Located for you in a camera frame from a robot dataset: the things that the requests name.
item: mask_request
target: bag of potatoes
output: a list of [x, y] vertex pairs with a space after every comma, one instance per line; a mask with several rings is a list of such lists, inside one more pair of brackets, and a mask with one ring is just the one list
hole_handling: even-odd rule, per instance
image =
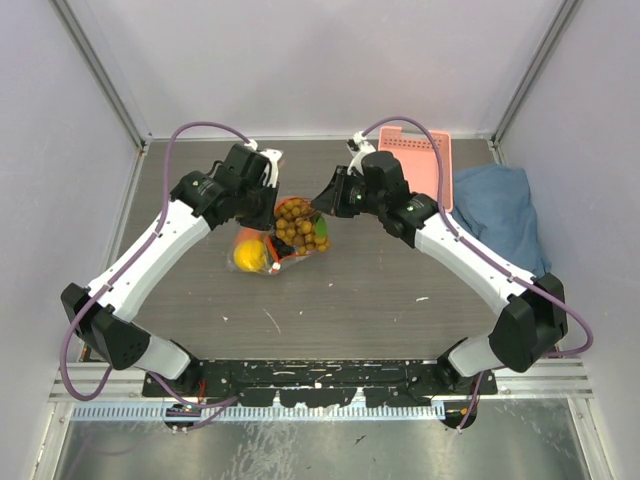
[[276, 205], [275, 216], [269, 232], [240, 229], [229, 255], [233, 270], [274, 275], [331, 247], [326, 221], [309, 199], [284, 198]]

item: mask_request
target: gray table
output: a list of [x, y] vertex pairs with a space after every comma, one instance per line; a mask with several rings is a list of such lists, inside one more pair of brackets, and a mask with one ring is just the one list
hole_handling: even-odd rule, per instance
[[[191, 170], [207, 171], [229, 146], [179, 143], [171, 185]], [[314, 197], [335, 165], [350, 159], [343, 141], [268, 146], [285, 152], [282, 195]], [[154, 143], [144, 161], [122, 251], [160, 209], [164, 147]], [[459, 169], [492, 157], [485, 141], [460, 140], [453, 143], [453, 160]], [[158, 284], [136, 321], [198, 357], [380, 359], [435, 357], [495, 322], [469, 287], [387, 235], [374, 218], [328, 223], [330, 252], [272, 277], [230, 272], [227, 253], [237, 226], [217, 229]]]

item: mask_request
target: white mark on table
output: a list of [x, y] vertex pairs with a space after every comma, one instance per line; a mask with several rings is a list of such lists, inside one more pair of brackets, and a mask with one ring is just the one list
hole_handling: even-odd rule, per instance
[[278, 333], [280, 335], [282, 335], [282, 331], [280, 331], [280, 327], [278, 326], [278, 324], [276, 323], [276, 320], [271, 316], [271, 314], [269, 312], [267, 312], [266, 308], [262, 309], [264, 311], [264, 313], [267, 314], [267, 317], [269, 317], [271, 319], [271, 321], [273, 322], [273, 324], [276, 326], [276, 328], [278, 329]]

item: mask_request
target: folded towel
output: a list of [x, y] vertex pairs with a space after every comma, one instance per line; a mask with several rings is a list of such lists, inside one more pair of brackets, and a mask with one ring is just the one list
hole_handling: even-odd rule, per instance
[[453, 176], [453, 218], [498, 255], [541, 277], [551, 263], [538, 243], [538, 222], [522, 169], [502, 165]]

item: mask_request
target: perforated basket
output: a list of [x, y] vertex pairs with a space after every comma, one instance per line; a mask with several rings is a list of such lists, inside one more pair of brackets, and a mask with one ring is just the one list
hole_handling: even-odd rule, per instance
[[[430, 130], [444, 165], [442, 202], [447, 212], [453, 209], [453, 174], [451, 167], [451, 135]], [[434, 200], [438, 194], [438, 161], [427, 138], [409, 137], [401, 127], [383, 127], [378, 138], [378, 150], [393, 153], [402, 165], [404, 177], [413, 192], [426, 193]]]

